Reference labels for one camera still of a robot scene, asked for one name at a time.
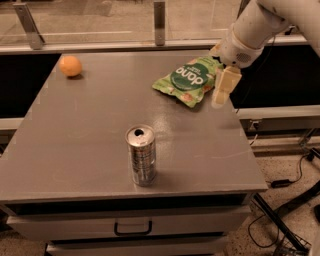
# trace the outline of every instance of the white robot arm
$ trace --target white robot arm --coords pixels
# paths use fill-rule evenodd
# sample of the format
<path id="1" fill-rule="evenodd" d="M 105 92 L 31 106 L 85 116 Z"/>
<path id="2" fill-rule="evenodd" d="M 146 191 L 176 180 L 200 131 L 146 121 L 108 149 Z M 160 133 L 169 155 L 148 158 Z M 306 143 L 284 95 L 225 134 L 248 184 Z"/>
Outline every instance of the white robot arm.
<path id="1" fill-rule="evenodd" d="M 320 57 L 320 1 L 251 0 L 225 38 L 211 49 L 226 65 L 218 74 L 212 106 L 223 106 L 249 67 L 273 36 L 295 25 Z"/>

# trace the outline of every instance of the aluminum can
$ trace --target aluminum can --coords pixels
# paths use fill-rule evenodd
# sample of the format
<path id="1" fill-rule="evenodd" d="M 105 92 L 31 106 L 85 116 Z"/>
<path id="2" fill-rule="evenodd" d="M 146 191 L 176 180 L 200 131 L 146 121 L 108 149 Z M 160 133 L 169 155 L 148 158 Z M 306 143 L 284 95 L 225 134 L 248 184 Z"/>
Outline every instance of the aluminum can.
<path id="1" fill-rule="evenodd" d="M 133 181 L 139 186 L 151 185 L 156 176 L 156 141 L 153 129 L 137 125 L 126 133 Z"/>

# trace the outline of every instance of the floor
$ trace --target floor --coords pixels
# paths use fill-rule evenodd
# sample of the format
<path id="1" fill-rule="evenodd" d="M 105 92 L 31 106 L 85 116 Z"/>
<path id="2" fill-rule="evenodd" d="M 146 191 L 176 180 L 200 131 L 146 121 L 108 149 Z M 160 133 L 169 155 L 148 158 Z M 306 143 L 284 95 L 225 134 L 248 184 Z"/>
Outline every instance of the floor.
<path id="1" fill-rule="evenodd" d="M 152 1 L 99 1 L 52 0 L 27 1 L 39 30 L 48 43 L 147 41 L 153 39 Z M 236 17 L 240 1 L 237 0 L 168 1 L 168 39 L 198 39 L 220 37 Z M 0 2 L 0 45 L 24 44 L 26 37 L 10 1 Z M 257 162 L 267 182 L 278 179 L 296 180 L 299 161 L 304 151 L 298 146 L 297 137 L 257 138 L 252 144 Z M 313 138 L 308 148 L 320 147 L 320 140 Z M 286 188 L 272 189 L 261 196 L 273 208 L 311 188 L 320 179 L 320 159 L 301 162 L 302 178 Z M 283 217 L 285 224 L 295 234 L 313 242 L 318 230 L 313 208 L 320 204 L 314 198 Z M 248 226 L 260 217 L 261 210 L 251 205 L 252 214 L 239 230 L 230 233 L 227 256 L 273 255 L 277 244 L 260 248 L 250 238 Z M 271 244 L 277 238 L 276 226 L 263 217 L 251 226 L 252 237 L 260 246 Z M 279 232 L 278 242 L 283 234 Z M 45 244 L 26 240 L 14 231 L 0 233 L 0 256 L 42 256 Z"/>

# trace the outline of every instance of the gray table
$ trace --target gray table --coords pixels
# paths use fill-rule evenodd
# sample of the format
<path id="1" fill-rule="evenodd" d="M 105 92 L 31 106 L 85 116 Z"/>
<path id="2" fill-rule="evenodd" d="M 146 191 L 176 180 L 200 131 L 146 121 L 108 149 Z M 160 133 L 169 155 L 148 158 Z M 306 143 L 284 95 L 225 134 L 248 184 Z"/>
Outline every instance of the gray table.
<path id="1" fill-rule="evenodd" d="M 0 160 L 2 208 L 19 215 L 11 204 L 266 190 L 231 102 L 215 110 L 209 92 L 190 109 L 151 87 L 207 53 L 79 54 L 84 71 L 74 79 L 55 68 Z M 136 124 L 156 133 L 150 187 L 133 183 L 128 164 L 125 133 Z"/>

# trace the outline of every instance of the green snack bag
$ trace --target green snack bag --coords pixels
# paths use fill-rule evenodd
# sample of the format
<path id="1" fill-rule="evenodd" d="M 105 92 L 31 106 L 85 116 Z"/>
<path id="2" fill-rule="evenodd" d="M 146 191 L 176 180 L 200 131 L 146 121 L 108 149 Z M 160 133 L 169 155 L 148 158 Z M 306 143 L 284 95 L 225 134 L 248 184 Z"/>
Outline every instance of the green snack bag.
<path id="1" fill-rule="evenodd" d="M 214 87 L 217 68 L 223 70 L 218 60 L 211 56 L 199 57 L 157 80 L 152 88 L 176 96 L 193 108 Z"/>

